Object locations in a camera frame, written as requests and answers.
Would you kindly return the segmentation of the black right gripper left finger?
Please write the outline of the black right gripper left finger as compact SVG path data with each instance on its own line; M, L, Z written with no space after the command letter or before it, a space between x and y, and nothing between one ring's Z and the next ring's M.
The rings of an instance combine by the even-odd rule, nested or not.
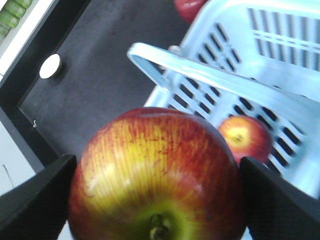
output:
M2 240L56 240L68 218L68 197L77 166L64 154L0 197Z

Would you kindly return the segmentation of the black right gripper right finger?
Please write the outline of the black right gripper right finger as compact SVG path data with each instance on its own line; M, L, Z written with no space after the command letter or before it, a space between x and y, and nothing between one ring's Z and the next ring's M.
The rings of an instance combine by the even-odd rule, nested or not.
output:
M320 202L244 157L239 170L247 204L247 227L254 240L318 240Z

